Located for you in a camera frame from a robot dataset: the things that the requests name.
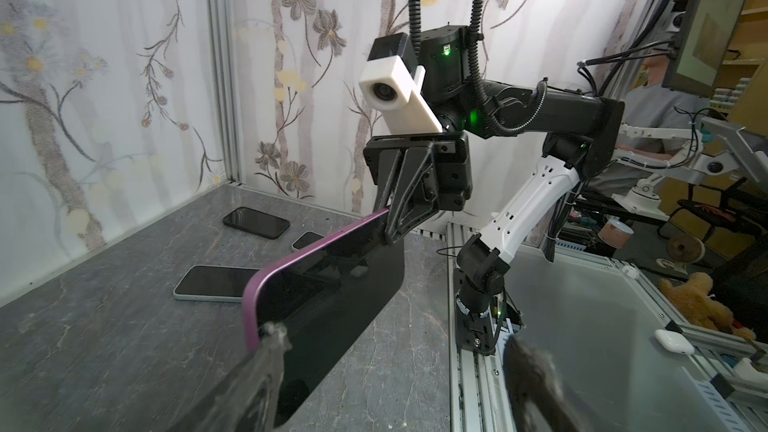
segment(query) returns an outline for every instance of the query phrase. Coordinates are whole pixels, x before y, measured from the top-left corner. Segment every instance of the purple phone frame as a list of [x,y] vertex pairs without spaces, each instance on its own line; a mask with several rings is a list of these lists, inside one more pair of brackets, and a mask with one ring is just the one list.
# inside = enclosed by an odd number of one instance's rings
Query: purple phone frame
[[379,217],[384,216],[389,212],[389,207],[382,208],[379,211],[374,212],[370,216],[361,218],[357,222],[353,222],[348,226],[342,228],[338,232],[322,238],[317,242],[313,242],[298,252],[282,258],[272,265],[262,268],[253,277],[250,278],[248,284],[245,286],[245,292],[243,292],[243,326],[245,329],[245,346],[246,350],[252,352],[259,348],[259,321],[256,317],[256,303],[259,300],[259,293],[262,287],[278,272],[282,272],[285,268],[295,264],[307,255],[313,254],[325,246],[335,242],[336,240],[349,235],[362,226],[377,220]]

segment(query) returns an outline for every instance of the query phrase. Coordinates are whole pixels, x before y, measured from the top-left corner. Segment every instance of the pink smartphone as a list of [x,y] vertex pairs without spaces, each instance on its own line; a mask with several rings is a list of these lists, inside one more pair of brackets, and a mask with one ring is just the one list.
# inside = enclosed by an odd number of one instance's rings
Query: pink smartphone
[[402,240],[383,245],[387,208],[262,268],[243,294],[249,352],[266,322],[286,326],[283,383],[274,426],[284,424],[402,285]]

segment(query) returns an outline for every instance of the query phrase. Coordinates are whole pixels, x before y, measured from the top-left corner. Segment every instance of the floral curtain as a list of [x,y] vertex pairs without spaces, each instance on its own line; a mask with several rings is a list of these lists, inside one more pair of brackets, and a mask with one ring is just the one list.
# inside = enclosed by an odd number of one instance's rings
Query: floral curtain
[[206,0],[0,0],[0,304],[224,180]]
[[[625,42],[644,1],[485,0],[482,72],[586,90],[575,63]],[[422,28],[467,24],[470,5],[422,0]],[[376,189],[362,148],[387,130],[357,80],[375,38],[408,31],[406,0],[233,0],[231,13],[245,183],[369,213]],[[462,220],[483,225],[523,184],[542,141],[473,137],[475,192]]]

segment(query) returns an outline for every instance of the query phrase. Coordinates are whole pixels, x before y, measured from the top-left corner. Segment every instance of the person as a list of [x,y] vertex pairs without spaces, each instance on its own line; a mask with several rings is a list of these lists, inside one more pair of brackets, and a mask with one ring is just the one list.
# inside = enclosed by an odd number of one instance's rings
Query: person
[[[668,64],[669,59],[666,56],[645,59],[643,65],[648,68],[648,81],[627,94],[624,99],[623,122],[635,127],[689,129],[690,117],[686,113],[677,112],[675,107],[694,114],[709,106],[708,99],[661,86]],[[647,139],[620,134],[616,141],[616,148],[659,160],[669,160],[683,148],[685,143],[685,139]],[[639,179],[648,177],[652,173],[651,170],[615,163],[593,177],[588,187],[602,196],[610,197],[612,194],[623,196],[637,185]]]

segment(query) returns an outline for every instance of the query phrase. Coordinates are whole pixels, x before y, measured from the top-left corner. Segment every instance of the gray marble surface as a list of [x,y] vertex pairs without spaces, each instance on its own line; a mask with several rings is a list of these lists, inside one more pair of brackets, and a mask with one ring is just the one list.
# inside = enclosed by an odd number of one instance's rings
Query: gray marble surface
[[[222,225],[239,206],[291,220],[277,240]],[[4,430],[164,430],[245,352],[240,305],[182,302],[195,264],[263,267],[353,218],[220,187],[0,308]],[[409,234],[401,290],[283,430],[446,430],[442,242]]]

